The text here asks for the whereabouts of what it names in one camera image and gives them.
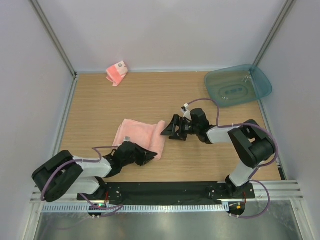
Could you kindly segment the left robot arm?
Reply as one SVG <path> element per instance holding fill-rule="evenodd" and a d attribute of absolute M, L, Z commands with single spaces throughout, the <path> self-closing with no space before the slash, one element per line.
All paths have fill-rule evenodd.
<path fill-rule="evenodd" d="M 93 148 L 97 158 L 74 156 L 68 150 L 54 155 L 31 175 L 41 201 L 52 203 L 66 194 L 76 194 L 79 200 L 101 200 L 108 192 L 105 178 L 118 175 L 131 164 L 144 166 L 158 155 L 128 140 L 110 149 L 109 154 L 102 155 L 101 147 Z"/>

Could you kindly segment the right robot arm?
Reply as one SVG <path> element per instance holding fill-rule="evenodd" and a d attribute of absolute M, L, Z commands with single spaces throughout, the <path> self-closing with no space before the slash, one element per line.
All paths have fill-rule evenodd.
<path fill-rule="evenodd" d="M 276 153 L 275 142 L 255 120 L 227 127 L 212 125 L 201 108 L 187 111 L 183 116 L 175 114 L 161 135 L 180 141 L 185 141 L 188 135 L 196 135 L 202 143 L 209 145 L 233 144 L 240 162 L 225 179 L 225 192 L 231 198 L 242 195 L 252 174 Z"/>

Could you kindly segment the small pink cloth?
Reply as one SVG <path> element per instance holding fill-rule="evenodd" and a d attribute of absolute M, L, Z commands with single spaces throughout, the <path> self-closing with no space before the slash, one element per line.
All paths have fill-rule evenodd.
<path fill-rule="evenodd" d="M 106 69 L 106 79 L 112 82 L 113 87 L 117 87 L 128 73 L 128 68 L 124 61 L 120 61 Z"/>

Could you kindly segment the large pink towel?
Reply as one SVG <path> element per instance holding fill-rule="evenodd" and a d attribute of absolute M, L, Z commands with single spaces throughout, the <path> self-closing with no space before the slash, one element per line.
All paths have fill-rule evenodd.
<path fill-rule="evenodd" d="M 160 160 L 164 151 L 166 138 L 161 135 L 166 127 L 166 122 L 161 120 L 157 124 L 147 124 L 132 119 L 124 119 L 119 126 L 113 146 L 123 143 L 126 137 L 140 147 L 157 153 L 155 160 Z"/>

